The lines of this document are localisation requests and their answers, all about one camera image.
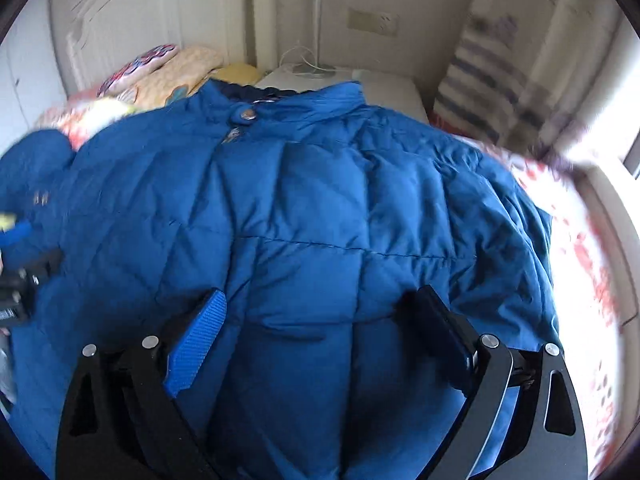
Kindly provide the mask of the colourful patterned pillow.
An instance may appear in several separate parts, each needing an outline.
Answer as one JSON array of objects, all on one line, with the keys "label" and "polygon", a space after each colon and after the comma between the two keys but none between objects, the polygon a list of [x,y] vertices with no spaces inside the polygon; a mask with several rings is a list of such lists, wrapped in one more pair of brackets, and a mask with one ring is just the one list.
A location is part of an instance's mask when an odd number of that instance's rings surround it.
[{"label": "colourful patterned pillow", "polygon": [[146,51],[107,77],[98,90],[98,96],[118,96],[140,79],[163,67],[179,52],[176,44],[160,44]]}]

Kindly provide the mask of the white wooden headboard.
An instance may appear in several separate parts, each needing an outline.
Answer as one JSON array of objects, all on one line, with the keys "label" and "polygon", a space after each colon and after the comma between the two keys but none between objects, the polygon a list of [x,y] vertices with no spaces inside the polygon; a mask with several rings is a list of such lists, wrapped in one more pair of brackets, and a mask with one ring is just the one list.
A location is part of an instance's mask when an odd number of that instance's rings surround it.
[{"label": "white wooden headboard", "polygon": [[278,65],[276,0],[50,0],[68,93],[86,90],[160,44],[210,47],[225,63]]}]

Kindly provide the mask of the patterned window curtain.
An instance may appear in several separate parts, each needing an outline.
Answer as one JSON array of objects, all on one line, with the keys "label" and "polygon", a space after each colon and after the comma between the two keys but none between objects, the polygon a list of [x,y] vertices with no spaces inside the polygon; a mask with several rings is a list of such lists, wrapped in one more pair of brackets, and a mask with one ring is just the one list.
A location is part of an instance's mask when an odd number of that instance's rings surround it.
[{"label": "patterned window curtain", "polygon": [[434,99],[442,130],[553,162],[587,134],[612,78],[615,0],[472,0]]}]

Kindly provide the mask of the white lamp pole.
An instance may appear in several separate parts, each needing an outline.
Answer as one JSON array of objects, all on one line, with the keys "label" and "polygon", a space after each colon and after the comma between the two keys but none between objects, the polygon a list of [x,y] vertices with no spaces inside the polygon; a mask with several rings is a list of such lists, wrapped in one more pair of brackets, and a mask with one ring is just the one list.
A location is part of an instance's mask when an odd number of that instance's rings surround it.
[{"label": "white lamp pole", "polygon": [[322,0],[314,0],[312,8],[312,36],[314,36],[314,46],[311,49],[312,60],[302,56],[300,62],[295,64],[292,72],[297,77],[326,79],[333,77],[336,68],[331,64],[322,62],[321,56],[321,32],[322,32]]}]

